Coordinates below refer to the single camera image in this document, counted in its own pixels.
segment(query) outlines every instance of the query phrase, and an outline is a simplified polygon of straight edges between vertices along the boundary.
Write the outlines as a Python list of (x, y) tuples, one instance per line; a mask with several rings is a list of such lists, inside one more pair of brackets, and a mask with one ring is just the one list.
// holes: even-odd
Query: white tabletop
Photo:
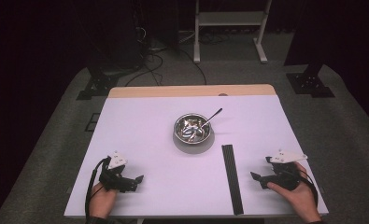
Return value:
[[(213, 118), (214, 142), (203, 153), (175, 144), (173, 125), (187, 113)], [(128, 160), (122, 175), (144, 175), (136, 192), (120, 193), (113, 217), (230, 217), (234, 215), (222, 145), (233, 145), (246, 217), (294, 214), (262, 189), (250, 172), (272, 175), (266, 156), (303, 153), (276, 95), (107, 98), (64, 215), (84, 217), (92, 170), (115, 150)], [(307, 161), (300, 162), (314, 179)], [(319, 212), (327, 214), (319, 196)]]

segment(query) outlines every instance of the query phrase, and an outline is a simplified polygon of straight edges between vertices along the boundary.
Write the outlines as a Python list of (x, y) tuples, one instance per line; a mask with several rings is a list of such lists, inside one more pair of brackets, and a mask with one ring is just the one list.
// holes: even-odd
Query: dark curtain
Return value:
[(369, 116), (369, 1), (306, 0), (286, 65), (322, 62)]
[(76, 21), (70, 1), (0, 1), (0, 206), (85, 66)]

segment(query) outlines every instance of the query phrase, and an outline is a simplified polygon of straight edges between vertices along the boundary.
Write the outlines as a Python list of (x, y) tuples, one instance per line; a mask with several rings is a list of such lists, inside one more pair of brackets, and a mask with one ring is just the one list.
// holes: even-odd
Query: cable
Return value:
[(315, 187), (315, 184), (313, 183), (312, 178), (306, 172), (304, 172), (302, 170), (296, 170), (296, 171), (297, 172), (299, 171), (301, 173), (304, 173), (307, 178), (304, 178), (301, 175), (296, 175), (296, 174), (293, 174), (291, 172), (284, 171), (284, 170), (282, 172), (284, 174), (287, 174), (287, 175), (292, 175), (292, 176), (294, 176), (294, 178), (298, 178), (298, 181), (304, 182), (310, 188), (310, 190), (312, 191), (313, 199), (315, 201), (315, 205), (318, 206), (318, 203), (319, 203), (319, 194), (318, 194), (318, 191), (316, 190), (316, 187)]
[(155, 77), (155, 73), (154, 73), (154, 71), (152, 71), (148, 66), (147, 66), (147, 64), (144, 64), (145, 65), (145, 67), (151, 72), (151, 74), (152, 74), (152, 77), (154, 78), (154, 80), (155, 80), (155, 82), (157, 83), (157, 86), (161, 86), (162, 84), (157, 80), (157, 78)]
[(158, 52), (161, 52), (163, 50), (169, 49), (168, 47), (162, 47), (162, 48), (156, 49), (156, 46), (158, 45), (157, 41), (152, 41), (152, 42), (154, 42), (154, 46), (149, 49), (149, 53), (151, 53), (151, 54), (158, 53)]
[(178, 41), (178, 43), (179, 43), (179, 44), (182, 44), (182, 43), (186, 42), (187, 40), (189, 40), (189, 39), (193, 38), (194, 36), (195, 36), (195, 32), (194, 32), (194, 31), (192, 31), (192, 33), (191, 33), (189, 36), (187, 36), (187, 37), (184, 37), (184, 38), (180, 39), (180, 40)]
[(101, 189), (103, 188), (103, 186), (102, 187), (100, 187), (92, 196), (91, 196), (91, 198), (93, 198), (93, 196), (97, 193), (97, 192), (99, 192)]
[(143, 27), (136, 27), (137, 30), (142, 30), (144, 32), (143, 38), (141, 38), (141, 41), (143, 41), (146, 38), (147, 32)]
[(231, 39), (229, 35), (225, 35), (225, 36), (226, 38), (223, 38), (220, 35), (204, 34), (201, 36), (201, 39), (199, 40), (199, 42), (205, 45), (217, 45), (217, 44), (220, 44), (222, 42), (225, 42)]
[(93, 188), (94, 179), (96, 178), (97, 169), (105, 161), (106, 161), (106, 159), (102, 159), (101, 161), (99, 161), (99, 163), (97, 163), (96, 167), (92, 171), (91, 180), (89, 181), (88, 191), (86, 193), (86, 198), (85, 198), (85, 215), (86, 215), (87, 219), (89, 217), (89, 204), (90, 204), (91, 198), (92, 198), (92, 195), (91, 195), (92, 194), (92, 188)]
[(181, 51), (183, 51), (186, 55), (187, 55), (187, 57), (191, 60), (191, 62), (193, 63), (193, 64), (195, 64), (195, 66), (199, 69), (199, 71), (201, 72), (201, 74), (202, 74), (202, 77), (204, 78), (204, 85), (207, 85), (207, 82), (206, 82), (206, 76), (205, 76), (205, 73), (204, 73), (204, 71), (202, 71), (202, 69), (199, 67), (199, 65), (198, 64), (196, 64), (194, 61), (193, 61), (193, 59), (192, 59), (192, 57), (190, 56), (190, 54), (188, 54), (185, 50), (183, 50), (183, 49), (180, 49)]
[(153, 69), (149, 69), (147, 66), (146, 66), (146, 68), (148, 68), (148, 71), (146, 71), (146, 72), (143, 72), (143, 73), (140, 73), (140, 74), (138, 74), (137, 76), (135, 76), (135, 77), (132, 77), (126, 84), (125, 84), (125, 87), (128, 87), (129, 86), (129, 83), (131, 83), (133, 80), (135, 80), (136, 78), (138, 78), (138, 77), (141, 77), (141, 76), (144, 76), (145, 74), (147, 74), (147, 73), (152, 73), (153, 71), (155, 71), (155, 70), (157, 70), (158, 68), (160, 68), (161, 66), (162, 66), (162, 64), (163, 64), (163, 58), (161, 57), (161, 56), (158, 56), (158, 55), (154, 55), (153, 54), (153, 56), (154, 57), (157, 57), (157, 58), (159, 58), (160, 60), (161, 60), (161, 63), (156, 67), (156, 68), (153, 68)]

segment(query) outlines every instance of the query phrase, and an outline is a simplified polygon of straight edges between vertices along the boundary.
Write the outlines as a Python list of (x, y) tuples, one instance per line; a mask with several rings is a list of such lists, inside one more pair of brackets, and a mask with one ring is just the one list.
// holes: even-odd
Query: stainless steel bowl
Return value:
[(210, 136), (211, 124), (206, 124), (207, 118), (199, 114), (186, 114), (177, 119), (175, 123), (175, 136), (186, 144), (199, 144)]

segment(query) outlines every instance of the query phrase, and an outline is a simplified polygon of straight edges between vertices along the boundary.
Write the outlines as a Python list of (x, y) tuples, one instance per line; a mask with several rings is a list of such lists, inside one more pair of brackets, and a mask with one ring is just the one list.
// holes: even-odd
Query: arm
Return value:
[(107, 191), (101, 183), (92, 188), (92, 198), (89, 204), (89, 215), (87, 224), (109, 224), (114, 223), (106, 220), (117, 198), (118, 191), (111, 189)]
[[(303, 178), (307, 178), (306, 169), (300, 163), (296, 162), (296, 164), (298, 170), (301, 171), (301, 176)], [(304, 182), (300, 182), (300, 185), (293, 191), (283, 189), (281, 186), (272, 182), (269, 182), (267, 186), (269, 189), (272, 189), (283, 196), (304, 222), (318, 223), (318, 221), (321, 221), (318, 208), (315, 205), (312, 190)]]

